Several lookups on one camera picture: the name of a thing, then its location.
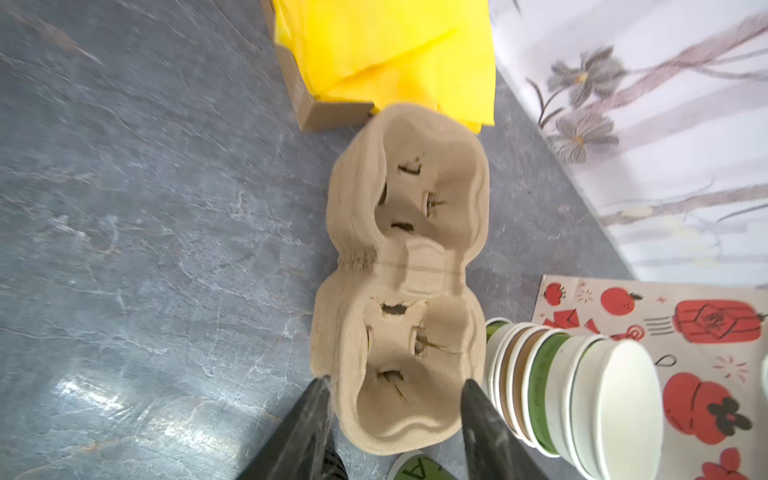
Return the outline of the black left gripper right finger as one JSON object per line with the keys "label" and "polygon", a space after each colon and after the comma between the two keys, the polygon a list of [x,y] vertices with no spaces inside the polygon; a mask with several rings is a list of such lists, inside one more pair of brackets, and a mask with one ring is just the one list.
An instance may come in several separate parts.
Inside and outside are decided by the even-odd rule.
{"label": "black left gripper right finger", "polygon": [[462,388],[460,413],[469,479],[547,478],[473,379]]}

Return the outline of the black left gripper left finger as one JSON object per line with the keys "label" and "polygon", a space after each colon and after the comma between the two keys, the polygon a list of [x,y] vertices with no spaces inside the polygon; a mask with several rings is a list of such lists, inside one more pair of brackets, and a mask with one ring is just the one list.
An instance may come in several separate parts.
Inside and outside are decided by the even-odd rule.
{"label": "black left gripper left finger", "polygon": [[329,377],[315,378],[236,479],[332,479],[330,397]]}

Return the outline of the green paper coffee cup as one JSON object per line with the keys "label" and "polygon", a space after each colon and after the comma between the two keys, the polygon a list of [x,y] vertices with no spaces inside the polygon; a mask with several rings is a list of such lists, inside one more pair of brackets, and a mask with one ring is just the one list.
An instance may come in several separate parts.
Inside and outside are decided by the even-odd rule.
{"label": "green paper coffee cup", "polygon": [[422,451],[401,454],[389,470],[387,480],[456,480],[435,459]]}

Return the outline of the red white paper gift bag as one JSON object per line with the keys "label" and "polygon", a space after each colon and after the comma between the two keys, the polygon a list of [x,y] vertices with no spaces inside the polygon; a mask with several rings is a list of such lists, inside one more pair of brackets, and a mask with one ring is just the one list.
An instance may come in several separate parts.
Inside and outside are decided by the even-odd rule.
{"label": "red white paper gift bag", "polygon": [[663,392],[659,478],[766,478],[766,290],[545,275],[532,320],[648,350]]}

